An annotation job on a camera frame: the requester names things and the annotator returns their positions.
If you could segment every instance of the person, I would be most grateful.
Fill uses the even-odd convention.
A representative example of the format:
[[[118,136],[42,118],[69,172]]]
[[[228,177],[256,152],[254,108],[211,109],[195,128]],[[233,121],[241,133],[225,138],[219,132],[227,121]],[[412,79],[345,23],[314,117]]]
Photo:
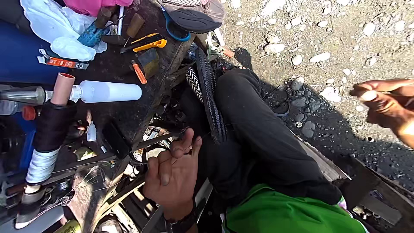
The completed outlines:
[[[414,80],[368,81],[350,94],[369,107],[368,122],[390,128],[413,147],[410,90]],[[214,99],[228,126],[228,141],[215,145],[194,124],[170,151],[148,160],[144,195],[164,207],[167,231],[197,232],[194,190],[197,176],[207,176],[225,200],[225,232],[368,232],[346,211],[340,190],[262,101],[263,94],[253,71],[226,72],[218,78]],[[183,107],[190,124],[204,121],[191,114],[196,109],[188,104],[191,99],[195,96],[184,92],[180,100],[182,107],[190,106]]]

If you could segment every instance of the scissors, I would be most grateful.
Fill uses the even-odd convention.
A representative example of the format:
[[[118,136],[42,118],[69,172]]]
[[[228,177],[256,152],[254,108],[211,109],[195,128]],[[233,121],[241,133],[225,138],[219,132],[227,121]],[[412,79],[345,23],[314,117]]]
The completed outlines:
[[[190,33],[174,23],[163,6],[161,6],[161,10],[166,21],[165,28],[167,28],[167,32],[171,35],[171,37],[173,37],[174,40],[181,42],[188,41],[191,37]]]

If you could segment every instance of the white thread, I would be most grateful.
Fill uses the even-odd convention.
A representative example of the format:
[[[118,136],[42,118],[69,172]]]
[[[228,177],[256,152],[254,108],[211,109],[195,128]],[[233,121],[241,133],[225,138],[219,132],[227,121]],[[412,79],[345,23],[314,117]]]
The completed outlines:
[[[26,181],[28,183],[41,183],[52,175],[55,169],[55,162],[58,158],[60,148],[49,153],[41,153],[33,150],[29,169],[27,170]]]

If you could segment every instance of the green shirt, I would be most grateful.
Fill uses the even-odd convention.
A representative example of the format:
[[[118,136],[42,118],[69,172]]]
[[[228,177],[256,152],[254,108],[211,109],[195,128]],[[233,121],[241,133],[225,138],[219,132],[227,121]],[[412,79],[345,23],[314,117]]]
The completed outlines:
[[[223,229],[238,233],[367,232],[338,205],[308,197],[289,197],[265,184],[253,187],[240,205],[227,210]]]

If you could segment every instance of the dirt ground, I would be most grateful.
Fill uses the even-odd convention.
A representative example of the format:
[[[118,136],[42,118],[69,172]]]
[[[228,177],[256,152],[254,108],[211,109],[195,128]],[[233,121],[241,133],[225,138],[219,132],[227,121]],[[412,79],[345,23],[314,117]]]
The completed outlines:
[[[222,2],[227,17],[220,30],[226,46],[236,52],[235,65],[253,69],[267,87],[290,88],[295,78],[304,78],[301,89],[293,92],[288,116],[283,117],[294,133],[334,161],[356,156],[414,191],[413,150],[389,129],[366,123],[367,108],[349,95],[355,83],[414,78],[413,0],[241,0],[240,7],[238,0]],[[266,4],[279,7],[266,15]],[[292,20],[300,24],[292,26]],[[324,20],[327,25],[319,27]],[[261,58],[266,54],[267,33],[277,36],[285,48]],[[325,52],[330,53],[329,59],[310,62]],[[303,58],[296,66],[291,61],[295,55]],[[339,102],[320,95],[327,87],[339,91]],[[305,101],[304,106],[298,101],[295,104],[302,107],[294,106],[295,99]],[[313,135],[304,135],[304,128]]]

